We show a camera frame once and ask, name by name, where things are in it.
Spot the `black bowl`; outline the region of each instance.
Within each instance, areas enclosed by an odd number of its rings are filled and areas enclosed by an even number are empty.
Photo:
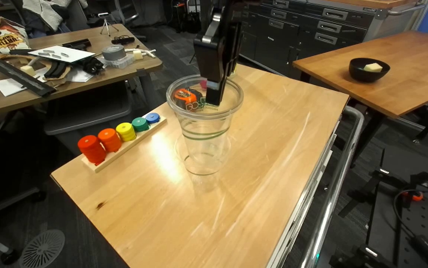
[[[382,67],[379,73],[364,70],[364,65],[373,62],[377,62]],[[385,76],[389,70],[390,67],[386,62],[374,58],[353,58],[349,61],[349,74],[359,82],[374,82]]]

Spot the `gray cabinet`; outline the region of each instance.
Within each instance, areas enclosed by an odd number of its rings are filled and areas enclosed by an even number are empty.
[[[298,58],[361,43],[371,13],[289,0],[261,0],[243,10],[240,56],[285,76]]]

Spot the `wooden block holder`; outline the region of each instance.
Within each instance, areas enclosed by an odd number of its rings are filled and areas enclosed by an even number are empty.
[[[159,122],[156,123],[150,123],[150,128],[147,131],[139,131],[136,132],[136,138],[130,140],[130,141],[124,141],[121,143],[121,147],[117,152],[108,152],[105,159],[95,165],[93,162],[90,162],[89,159],[86,159],[84,155],[81,155],[81,162],[89,166],[93,172],[101,171],[102,168],[105,168],[107,165],[110,165],[110,162],[113,162],[116,158],[119,158],[120,155],[123,155],[126,150],[129,150],[132,146],[135,146],[139,140],[142,140],[144,137],[150,135],[151,132],[154,132],[159,125],[162,125],[166,119],[165,117],[159,117]]]

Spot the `wooden table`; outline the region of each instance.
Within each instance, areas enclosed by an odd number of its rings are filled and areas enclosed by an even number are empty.
[[[361,83],[347,73],[349,59],[377,58],[390,65],[374,83]],[[428,102],[428,34],[401,32],[335,49],[292,62],[301,80],[315,77],[370,107],[373,120],[365,126],[356,152],[374,134],[383,116],[399,117]]]
[[[111,34],[130,34],[129,30],[126,30],[121,24],[114,25],[119,31],[111,28]],[[111,41],[111,37],[108,37],[105,32],[101,32],[101,28],[87,28],[87,30],[80,30],[80,31],[71,31],[71,32],[62,32],[62,34],[55,34],[55,35],[46,35],[46,37],[38,37],[38,38],[29,38],[28,44],[32,49],[40,49],[40,47],[47,47],[53,44],[62,44],[74,40],[81,40],[81,38],[89,38],[92,46],[87,49],[90,52],[99,53],[102,52]],[[126,47],[135,47],[139,46],[141,49],[145,49],[145,46],[139,41],[135,40],[135,43],[127,44]],[[159,58],[151,58],[151,56],[144,56],[139,61],[135,61],[132,65],[126,68],[107,68],[105,71],[93,76],[89,82],[84,83],[65,83],[59,88],[56,88],[56,92],[52,94],[47,98],[40,98],[35,94],[29,91],[22,91],[9,97],[4,97],[0,92],[0,113],[7,113],[12,110],[17,110],[22,107],[34,105],[41,101],[53,99],[53,98],[61,98],[67,97],[71,94],[83,92],[87,89],[93,89],[102,85],[108,85],[113,82],[119,80],[126,80],[133,76],[138,76],[142,89],[145,95],[150,95],[153,92],[151,88],[151,80],[150,80],[150,71],[154,71],[162,67],[162,61]]]
[[[168,104],[156,131],[99,172],[81,156],[52,172],[129,266],[276,266],[328,159],[346,94],[237,65],[245,94],[217,181],[184,169]]]

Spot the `glass cup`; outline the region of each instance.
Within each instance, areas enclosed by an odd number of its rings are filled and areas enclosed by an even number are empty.
[[[230,119],[243,99],[242,89],[228,79],[218,105],[205,102],[205,92],[206,80],[199,74],[184,76],[166,91],[166,101],[182,129],[184,165],[193,175],[212,175],[223,166],[230,147]]]

